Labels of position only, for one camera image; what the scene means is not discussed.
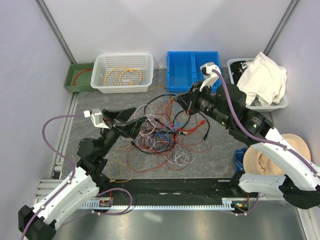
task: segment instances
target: straw hat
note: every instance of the straw hat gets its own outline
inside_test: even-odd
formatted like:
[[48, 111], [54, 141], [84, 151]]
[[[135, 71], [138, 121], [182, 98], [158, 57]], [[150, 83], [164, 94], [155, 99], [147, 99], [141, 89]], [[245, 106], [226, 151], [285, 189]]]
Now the straw hat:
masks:
[[[281, 135], [292, 147], [302, 156], [311, 161], [310, 150], [305, 141], [294, 134]], [[261, 175], [280, 175], [284, 174], [276, 164], [261, 152], [249, 147], [243, 157], [243, 167], [246, 173]]]

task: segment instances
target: green tray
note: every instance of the green tray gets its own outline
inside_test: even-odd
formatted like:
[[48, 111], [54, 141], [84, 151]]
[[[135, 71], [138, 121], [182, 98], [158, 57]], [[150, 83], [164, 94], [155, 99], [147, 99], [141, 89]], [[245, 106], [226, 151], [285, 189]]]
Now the green tray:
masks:
[[71, 64], [64, 81], [65, 88], [72, 93], [98, 91], [98, 89], [92, 88], [90, 85], [92, 71], [81, 73], [76, 79], [75, 86], [73, 86], [73, 82], [78, 73], [85, 69], [93, 68], [94, 63]]

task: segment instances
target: white basket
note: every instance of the white basket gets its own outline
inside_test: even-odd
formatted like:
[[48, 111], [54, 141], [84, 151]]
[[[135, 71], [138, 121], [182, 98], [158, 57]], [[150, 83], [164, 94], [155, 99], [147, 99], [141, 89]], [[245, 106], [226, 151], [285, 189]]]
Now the white basket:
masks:
[[[230, 76], [230, 81], [232, 84], [235, 84], [234, 78], [232, 76], [232, 71], [230, 68], [230, 65], [233, 64], [234, 62], [238, 61], [253, 61], [254, 58], [234, 58], [230, 59], [227, 62], [228, 70], [229, 70], [229, 76]], [[257, 112], [272, 112], [273, 110], [276, 109], [284, 109], [285, 107], [288, 106], [288, 99], [286, 95], [283, 96], [283, 98], [280, 100], [278, 105], [272, 105], [272, 106], [245, 106], [247, 109], [255, 110]]]
[[[142, 73], [140, 82], [140, 73], [138, 71], [127, 71], [121, 76], [125, 68], [119, 68], [112, 71], [107, 77], [106, 75], [115, 68], [126, 67], [128, 69], [136, 69]], [[104, 94], [111, 93], [142, 93], [148, 91], [148, 87], [152, 83], [154, 76], [154, 58], [151, 54], [102, 54], [99, 55], [93, 66], [91, 76], [91, 87], [98, 89]]]

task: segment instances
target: perforated basket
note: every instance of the perforated basket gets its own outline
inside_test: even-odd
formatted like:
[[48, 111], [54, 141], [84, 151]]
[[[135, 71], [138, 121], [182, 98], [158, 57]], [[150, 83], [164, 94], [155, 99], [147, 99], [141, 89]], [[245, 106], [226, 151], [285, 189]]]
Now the perforated basket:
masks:
[[[105, 84], [105, 77], [110, 71]], [[104, 94], [141, 93], [148, 90], [153, 76], [154, 59], [151, 54], [103, 54], [94, 62], [91, 87]]]

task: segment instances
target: blue plastic bin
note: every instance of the blue plastic bin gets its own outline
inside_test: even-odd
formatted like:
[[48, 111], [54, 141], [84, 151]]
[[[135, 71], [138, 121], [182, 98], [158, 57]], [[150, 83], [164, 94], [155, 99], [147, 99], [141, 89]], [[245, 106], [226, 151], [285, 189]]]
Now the blue plastic bin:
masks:
[[[187, 92], [193, 83], [203, 81], [200, 66], [214, 62], [220, 69], [217, 51], [169, 51], [167, 55], [167, 90], [170, 92]], [[212, 86], [216, 92], [221, 85], [218, 79]]]

